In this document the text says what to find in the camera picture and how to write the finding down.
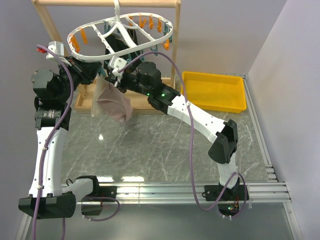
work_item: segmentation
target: wall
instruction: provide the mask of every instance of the wall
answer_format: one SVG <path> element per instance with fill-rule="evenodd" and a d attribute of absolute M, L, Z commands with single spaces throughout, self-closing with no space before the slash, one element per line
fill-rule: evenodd
<path fill-rule="evenodd" d="M 35 94 L 31 75 L 47 64 L 36 44 L 50 41 L 29 0 L 3 1 L 0 7 L 0 239 L 16 236 L 37 154 Z"/>
<path fill-rule="evenodd" d="M 247 74 L 285 2 L 182 0 L 178 66 L 182 71 Z M 52 6 L 48 10 L 63 40 L 82 24 L 115 15 L 111 7 Z M 156 13 L 171 22 L 175 17 L 174 9 L 120 8 L 121 14 L 136 12 Z M 90 50 L 104 53 L 103 46 Z M 171 74 L 168 61 L 158 58 L 156 63 L 164 76 Z"/>
<path fill-rule="evenodd" d="M 248 84 L 277 176 L 305 240 L 319 239 L 320 2 L 288 0 Z"/>

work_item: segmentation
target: yellow bin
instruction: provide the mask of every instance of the yellow bin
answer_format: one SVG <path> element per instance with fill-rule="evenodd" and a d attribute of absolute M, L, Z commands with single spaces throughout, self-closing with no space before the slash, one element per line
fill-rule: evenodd
<path fill-rule="evenodd" d="M 247 109 L 244 81 L 240 76 L 184 71 L 182 78 L 188 100 L 201 109 L 237 114 Z"/>

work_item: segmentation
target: marble floor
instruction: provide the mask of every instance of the marble floor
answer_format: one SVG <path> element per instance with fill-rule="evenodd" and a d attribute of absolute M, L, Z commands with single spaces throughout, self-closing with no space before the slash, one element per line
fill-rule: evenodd
<path fill-rule="evenodd" d="M 209 113 L 237 122 L 236 165 L 245 179 L 268 181 L 249 111 Z M 65 183 L 68 178 L 96 175 L 106 182 L 189 181 L 189 143 L 190 127 L 172 116 L 138 114 L 123 124 L 107 115 L 91 117 L 73 109 L 63 151 L 61 180 Z M 217 164 L 208 156 L 211 145 L 195 131 L 193 168 L 196 181 L 219 180 Z"/>

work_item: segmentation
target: wooden base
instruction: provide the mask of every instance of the wooden base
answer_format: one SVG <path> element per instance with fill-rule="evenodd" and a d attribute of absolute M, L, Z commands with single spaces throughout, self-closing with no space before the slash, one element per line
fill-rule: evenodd
<path fill-rule="evenodd" d="M 170 85 L 171 79 L 170 77 L 163 77 L 162 82 Z M 77 113 L 91 114 L 91 106 L 96 89 L 96 81 L 90 85 L 84 85 L 84 87 L 86 90 L 86 98 L 84 99 L 79 93 L 75 101 L 74 109 Z M 162 114 L 162 112 L 155 110 L 148 103 L 147 96 L 129 90 L 125 93 L 125 96 L 131 100 L 133 114 Z"/>

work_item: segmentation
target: pink cloth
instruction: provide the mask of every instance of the pink cloth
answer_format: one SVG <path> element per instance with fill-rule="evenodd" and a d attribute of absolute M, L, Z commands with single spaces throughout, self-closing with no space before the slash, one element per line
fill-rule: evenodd
<path fill-rule="evenodd" d="M 132 115 L 133 108 L 130 99 L 120 92 L 110 82 L 107 83 L 96 101 L 103 108 L 104 112 L 114 120 L 125 123 Z"/>

